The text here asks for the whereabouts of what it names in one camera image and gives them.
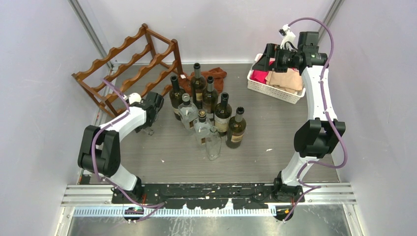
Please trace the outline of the clear glass bottle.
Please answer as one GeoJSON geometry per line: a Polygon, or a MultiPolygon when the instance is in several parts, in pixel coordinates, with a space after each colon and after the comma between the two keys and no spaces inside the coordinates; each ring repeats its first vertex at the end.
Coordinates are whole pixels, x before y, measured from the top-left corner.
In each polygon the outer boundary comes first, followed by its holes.
{"type": "Polygon", "coordinates": [[[143,129],[149,136],[152,136],[154,134],[154,130],[151,127],[146,127],[143,129]]]}

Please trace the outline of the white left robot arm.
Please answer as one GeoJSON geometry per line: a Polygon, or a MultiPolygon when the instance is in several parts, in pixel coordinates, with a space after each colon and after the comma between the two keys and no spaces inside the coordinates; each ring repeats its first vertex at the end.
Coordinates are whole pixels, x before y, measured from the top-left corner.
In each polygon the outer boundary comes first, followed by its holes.
{"type": "Polygon", "coordinates": [[[164,98],[149,92],[144,98],[133,93],[128,96],[128,109],[113,120],[101,125],[85,128],[77,164],[115,184],[132,203],[143,198],[142,181],[121,164],[120,142],[132,131],[151,128],[163,107],[164,98]]]}

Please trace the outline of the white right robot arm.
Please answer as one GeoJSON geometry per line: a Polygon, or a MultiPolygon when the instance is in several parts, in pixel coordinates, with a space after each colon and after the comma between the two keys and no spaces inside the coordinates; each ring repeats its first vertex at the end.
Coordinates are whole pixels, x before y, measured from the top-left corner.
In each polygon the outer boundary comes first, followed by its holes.
{"type": "Polygon", "coordinates": [[[308,169],[325,155],[332,153],[346,130],[338,121],[331,104],[328,88],[330,56],[319,51],[318,32],[303,31],[296,38],[289,28],[280,29],[280,44],[268,43],[252,70],[284,73],[299,71],[307,93],[308,117],[295,133],[295,153],[290,163],[274,180],[273,195],[279,202],[297,196],[302,189],[302,178],[308,169]]]}

